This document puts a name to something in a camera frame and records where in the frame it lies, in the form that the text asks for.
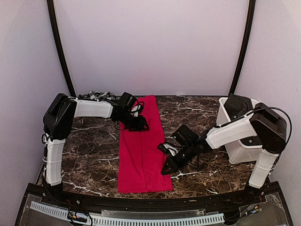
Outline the red garment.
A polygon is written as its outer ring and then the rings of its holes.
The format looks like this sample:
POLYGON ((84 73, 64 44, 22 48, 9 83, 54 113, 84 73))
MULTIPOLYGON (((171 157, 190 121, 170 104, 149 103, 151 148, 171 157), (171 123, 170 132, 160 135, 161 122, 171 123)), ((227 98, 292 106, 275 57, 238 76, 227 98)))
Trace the red garment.
POLYGON ((138 99, 144 102, 142 116, 149 130, 128 131, 120 124, 118 192, 145 193, 172 191, 170 175, 161 175, 166 155, 158 149, 165 141, 157 100, 154 95, 138 99))

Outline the black white checkered shirt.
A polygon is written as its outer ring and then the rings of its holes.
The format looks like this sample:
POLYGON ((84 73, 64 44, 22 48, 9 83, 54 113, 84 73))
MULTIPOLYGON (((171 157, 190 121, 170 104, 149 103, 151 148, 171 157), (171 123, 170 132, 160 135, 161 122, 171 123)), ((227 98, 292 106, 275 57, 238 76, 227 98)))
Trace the black white checkered shirt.
POLYGON ((92 100, 92 101, 99 102, 104 100, 110 100, 111 93, 109 91, 107 92, 90 91, 88 94, 79 95, 78 99, 92 100))

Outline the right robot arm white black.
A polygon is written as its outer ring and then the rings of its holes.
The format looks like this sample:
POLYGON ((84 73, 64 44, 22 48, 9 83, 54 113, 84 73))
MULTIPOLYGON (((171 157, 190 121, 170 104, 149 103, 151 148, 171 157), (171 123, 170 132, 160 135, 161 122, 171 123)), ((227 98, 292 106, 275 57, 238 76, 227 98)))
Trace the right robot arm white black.
POLYGON ((277 107, 257 103, 250 111, 220 125, 214 125, 200 135, 182 124, 172 137, 178 142, 174 145, 165 141, 158 149, 166 154, 161 175, 169 175, 184 168, 195 157, 226 147, 229 159, 240 155, 243 161, 252 150, 250 161, 255 167, 238 202, 250 204, 258 200, 267 177, 274 169, 292 135, 292 121, 287 113, 277 107))

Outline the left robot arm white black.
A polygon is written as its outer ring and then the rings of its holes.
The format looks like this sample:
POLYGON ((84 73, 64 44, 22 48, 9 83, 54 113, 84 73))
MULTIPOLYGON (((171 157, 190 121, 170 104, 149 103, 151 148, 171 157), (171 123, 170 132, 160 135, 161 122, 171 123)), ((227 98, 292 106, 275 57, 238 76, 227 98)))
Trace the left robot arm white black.
POLYGON ((149 130, 148 123, 142 111, 144 102, 129 93, 123 93, 120 98, 83 99, 69 97, 59 93, 43 117, 44 134, 42 142, 45 145, 43 161, 44 179, 49 186, 57 186, 62 182, 61 166, 63 147, 69 136, 74 118, 98 117, 120 122, 125 130, 149 130))

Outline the white plastic laundry bin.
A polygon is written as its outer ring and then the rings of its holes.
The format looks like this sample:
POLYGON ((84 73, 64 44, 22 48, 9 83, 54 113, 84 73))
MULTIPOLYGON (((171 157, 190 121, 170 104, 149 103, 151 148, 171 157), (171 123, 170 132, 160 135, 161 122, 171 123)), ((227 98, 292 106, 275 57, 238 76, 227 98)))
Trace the white plastic laundry bin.
MULTIPOLYGON (((216 119, 217 125, 222 125, 231 121, 223 106, 227 99, 228 99, 227 97, 219 98, 220 106, 219 106, 219 111, 216 119)), ((262 145, 245 146, 240 142, 240 140, 225 145, 225 149, 229 156, 229 162, 231 164, 256 161, 257 158, 259 157, 261 148, 262 145)))

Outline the dark pinstriped button shirt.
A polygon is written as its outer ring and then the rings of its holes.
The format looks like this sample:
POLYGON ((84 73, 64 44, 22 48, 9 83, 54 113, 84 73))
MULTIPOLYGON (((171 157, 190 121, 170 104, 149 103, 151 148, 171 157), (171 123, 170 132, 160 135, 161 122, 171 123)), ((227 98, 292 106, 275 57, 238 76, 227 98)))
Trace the dark pinstriped button shirt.
MULTIPOLYGON (((231 121, 253 110, 253 104, 250 98, 234 94, 230 94, 223 106, 231 121)), ((247 137, 241 139, 240 142, 245 146, 262 145, 258 137, 247 137)))

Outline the black front rail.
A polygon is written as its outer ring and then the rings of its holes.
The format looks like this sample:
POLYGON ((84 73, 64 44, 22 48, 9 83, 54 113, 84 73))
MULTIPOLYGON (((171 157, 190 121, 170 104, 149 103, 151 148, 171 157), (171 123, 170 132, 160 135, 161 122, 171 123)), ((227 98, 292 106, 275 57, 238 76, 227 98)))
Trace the black front rail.
POLYGON ((89 212, 101 212, 102 210, 159 212, 202 209, 205 209, 207 212, 211 210, 233 211, 251 203, 264 203, 266 201, 266 198, 261 195, 257 198, 250 199, 247 203, 240 203, 238 198, 242 198, 244 194, 244 191, 241 190, 226 194, 191 198, 126 199, 59 191, 57 199, 64 207, 71 206, 72 210, 78 207, 89 212))

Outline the left black frame post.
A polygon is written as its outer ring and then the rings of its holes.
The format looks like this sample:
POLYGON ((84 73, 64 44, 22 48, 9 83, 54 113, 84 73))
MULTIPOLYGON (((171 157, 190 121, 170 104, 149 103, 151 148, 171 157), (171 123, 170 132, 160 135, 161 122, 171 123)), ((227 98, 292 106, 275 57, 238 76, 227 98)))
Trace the left black frame post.
POLYGON ((70 96, 76 97, 76 92, 75 92, 74 85, 71 80, 68 65, 67 65, 67 62, 65 59, 65 55, 64 55, 63 45, 62 45, 61 38, 60 38, 58 22, 57 22, 56 13, 55 13, 55 2, 53 0, 47 0, 47 7, 48 7, 48 14, 49 14, 49 19, 50 19, 51 29, 52 29, 52 33, 53 33, 53 37, 54 37, 55 47, 56 47, 57 55, 58 55, 59 62, 61 65, 61 69, 63 72, 63 76, 64 76, 70 96))

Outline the black frame post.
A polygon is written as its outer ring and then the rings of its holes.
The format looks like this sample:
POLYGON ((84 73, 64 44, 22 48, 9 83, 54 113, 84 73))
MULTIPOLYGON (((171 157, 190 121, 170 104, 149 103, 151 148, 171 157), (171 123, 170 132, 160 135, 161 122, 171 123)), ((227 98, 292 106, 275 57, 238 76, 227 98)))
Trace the black frame post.
POLYGON ((240 78, 240 75, 241 75, 241 72, 243 69, 243 64, 245 61, 246 52, 247 52, 249 39, 250 39, 250 35, 251 35, 255 6, 256 6, 256 0, 249 0, 244 35, 243 35, 243 39, 242 39, 242 44, 241 44, 241 48, 240 48, 240 52, 239 52, 239 56, 238 56, 236 69, 235 69, 235 72, 233 75, 233 79, 232 79, 232 83, 231 83, 228 95, 234 94, 237 89, 237 86, 238 86, 239 78, 240 78))
POLYGON ((63 72, 63 76, 64 76, 70 96, 76 97, 76 92, 75 92, 74 85, 71 80, 68 65, 67 65, 67 62, 65 59, 65 55, 64 55, 63 45, 62 45, 61 38, 60 38, 58 22, 57 22, 56 13, 55 13, 55 2, 53 0, 47 0, 47 7, 48 7, 48 14, 49 14, 49 19, 50 19, 51 29, 52 29, 52 33, 53 33, 53 37, 54 37, 55 47, 56 47, 57 55, 58 55, 59 62, 61 65, 61 69, 63 72))

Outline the right black frame post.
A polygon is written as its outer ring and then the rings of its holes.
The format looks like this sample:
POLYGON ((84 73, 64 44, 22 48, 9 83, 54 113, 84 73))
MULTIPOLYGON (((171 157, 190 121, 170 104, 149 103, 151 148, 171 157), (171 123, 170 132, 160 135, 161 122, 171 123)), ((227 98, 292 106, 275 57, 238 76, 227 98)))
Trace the right black frame post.
POLYGON ((245 61, 246 52, 247 52, 249 39, 250 39, 250 35, 251 35, 255 6, 256 6, 256 0, 249 0, 244 35, 243 35, 243 39, 242 39, 242 44, 241 44, 241 48, 240 48, 240 52, 239 52, 239 56, 238 56, 236 69, 235 69, 235 72, 233 75, 233 79, 232 79, 232 83, 231 83, 228 95, 234 94, 237 89, 237 86, 238 86, 239 78, 240 78, 240 75, 241 75, 241 72, 243 69, 243 64, 245 61))

